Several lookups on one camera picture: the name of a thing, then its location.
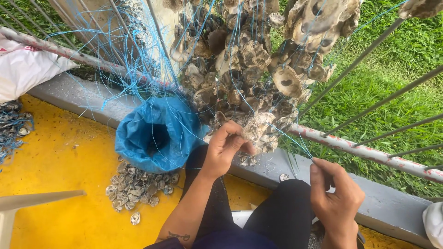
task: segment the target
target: yellow floor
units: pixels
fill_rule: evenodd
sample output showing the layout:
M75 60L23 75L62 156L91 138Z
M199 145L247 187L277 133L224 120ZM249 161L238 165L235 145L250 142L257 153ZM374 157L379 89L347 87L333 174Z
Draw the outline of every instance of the yellow floor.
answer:
M105 188L116 173L115 130L78 117L29 95L24 109L34 114L35 131L24 138L9 163L0 166L0 196L85 190L87 196L21 209L16 214L11 249L143 248L178 203L181 190L160 194L156 207L138 203L135 211L115 212ZM258 205L270 191L234 176L225 177L232 210ZM367 248L413 249L412 245L361 227Z

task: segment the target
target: knee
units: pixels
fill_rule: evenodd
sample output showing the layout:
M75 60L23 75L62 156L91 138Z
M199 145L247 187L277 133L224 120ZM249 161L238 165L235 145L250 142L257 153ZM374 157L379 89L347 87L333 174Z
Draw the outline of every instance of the knee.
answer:
M310 196L311 195L311 186L302 180L297 179L289 179L286 181L282 181L277 189L277 192L281 192L285 195L301 195L301 196Z

